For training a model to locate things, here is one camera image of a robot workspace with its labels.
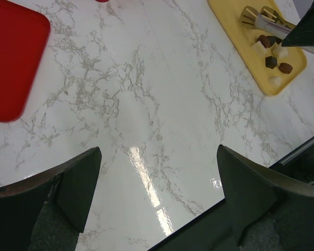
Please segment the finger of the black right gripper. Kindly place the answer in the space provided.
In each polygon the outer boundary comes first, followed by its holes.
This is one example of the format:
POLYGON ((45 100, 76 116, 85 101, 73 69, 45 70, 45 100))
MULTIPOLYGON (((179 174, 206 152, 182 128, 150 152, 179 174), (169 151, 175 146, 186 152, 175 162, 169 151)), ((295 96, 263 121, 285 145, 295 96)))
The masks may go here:
POLYGON ((314 1, 296 27, 283 39, 282 47, 300 47, 314 54, 314 1))

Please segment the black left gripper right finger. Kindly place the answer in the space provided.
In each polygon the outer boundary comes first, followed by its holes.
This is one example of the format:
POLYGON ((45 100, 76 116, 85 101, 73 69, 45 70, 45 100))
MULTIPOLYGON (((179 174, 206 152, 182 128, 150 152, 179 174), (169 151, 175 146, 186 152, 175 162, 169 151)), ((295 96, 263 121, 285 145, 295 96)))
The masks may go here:
POLYGON ((217 163, 237 246, 256 224, 272 226, 283 250, 314 250, 314 186, 220 145, 217 163))

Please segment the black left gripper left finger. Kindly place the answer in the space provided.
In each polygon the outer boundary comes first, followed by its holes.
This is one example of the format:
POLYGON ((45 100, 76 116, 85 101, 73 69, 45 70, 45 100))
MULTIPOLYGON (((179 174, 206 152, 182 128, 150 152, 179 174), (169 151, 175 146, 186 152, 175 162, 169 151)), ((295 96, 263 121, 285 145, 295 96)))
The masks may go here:
POLYGON ((102 153, 0 187, 0 250, 75 250, 96 189, 102 153))

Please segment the metal tongs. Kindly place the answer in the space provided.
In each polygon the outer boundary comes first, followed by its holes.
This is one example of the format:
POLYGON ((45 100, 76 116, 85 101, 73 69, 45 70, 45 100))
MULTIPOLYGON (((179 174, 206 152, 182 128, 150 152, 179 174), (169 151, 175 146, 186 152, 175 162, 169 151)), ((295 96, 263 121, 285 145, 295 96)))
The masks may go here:
POLYGON ((269 25, 273 28, 287 31, 296 27, 296 25, 285 20, 277 11, 268 6, 262 7, 260 11, 254 7, 246 6, 240 15, 240 22, 249 29, 264 30, 264 27, 269 25))

